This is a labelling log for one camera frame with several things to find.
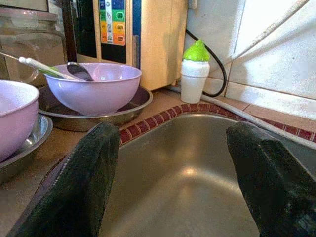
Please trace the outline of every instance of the white bottle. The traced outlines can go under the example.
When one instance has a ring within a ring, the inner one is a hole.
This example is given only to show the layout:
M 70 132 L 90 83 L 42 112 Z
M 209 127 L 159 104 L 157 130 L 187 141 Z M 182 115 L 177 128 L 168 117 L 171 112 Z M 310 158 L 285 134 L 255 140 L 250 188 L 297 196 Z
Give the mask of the white bottle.
M 181 67 L 181 100 L 186 103 L 198 103 L 209 74 L 209 58 L 202 40 L 196 41 L 183 54 Z
M 193 104 L 200 101 L 208 74 L 208 62 L 195 62 L 186 59 L 182 61 L 181 100 L 183 102 Z

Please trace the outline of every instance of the stainless steel sink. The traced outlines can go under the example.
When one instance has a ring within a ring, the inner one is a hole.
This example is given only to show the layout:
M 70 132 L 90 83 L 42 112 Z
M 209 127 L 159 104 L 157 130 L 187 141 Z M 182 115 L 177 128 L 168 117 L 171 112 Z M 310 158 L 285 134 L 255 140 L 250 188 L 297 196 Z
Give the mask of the stainless steel sink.
M 100 237 L 258 237 L 226 144 L 235 122 L 179 116 L 122 146 Z

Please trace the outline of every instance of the colorful buttons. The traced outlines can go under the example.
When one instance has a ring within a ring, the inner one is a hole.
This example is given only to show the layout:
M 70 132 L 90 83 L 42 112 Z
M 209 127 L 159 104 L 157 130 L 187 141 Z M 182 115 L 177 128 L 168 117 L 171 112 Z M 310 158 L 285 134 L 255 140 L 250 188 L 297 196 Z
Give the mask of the colorful buttons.
M 122 45 L 125 38 L 125 0 L 99 0 L 101 43 Z

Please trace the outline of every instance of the plastic container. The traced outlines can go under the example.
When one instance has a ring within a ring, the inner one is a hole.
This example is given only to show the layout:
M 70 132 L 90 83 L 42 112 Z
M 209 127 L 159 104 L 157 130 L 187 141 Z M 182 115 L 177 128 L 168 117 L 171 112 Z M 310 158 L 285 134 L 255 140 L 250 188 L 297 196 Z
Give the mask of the plastic container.
M 0 47 L 13 55 L 34 58 L 47 65 L 66 61 L 65 37 L 56 30 L 55 14 L 0 7 Z M 0 79 L 47 85 L 38 71 L 0 56 Z
M 181 68 L 181 100 L 198 103 L 201 99 L 206 78 L 209 74 L 208 62 L 183 60 Z

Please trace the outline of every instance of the metal spoon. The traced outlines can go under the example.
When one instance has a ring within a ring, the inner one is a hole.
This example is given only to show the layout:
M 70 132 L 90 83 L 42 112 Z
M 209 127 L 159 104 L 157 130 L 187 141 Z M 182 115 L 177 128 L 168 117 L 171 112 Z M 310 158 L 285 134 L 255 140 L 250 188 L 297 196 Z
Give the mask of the metal spoon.
M 81 66 L 79 63 L 76 62 L 68 62 L 67 63 L 67 70 L 72 75 L 83 79 L 85 81 L 94 81 L 92 76 L 89 74 L 86 68 Z

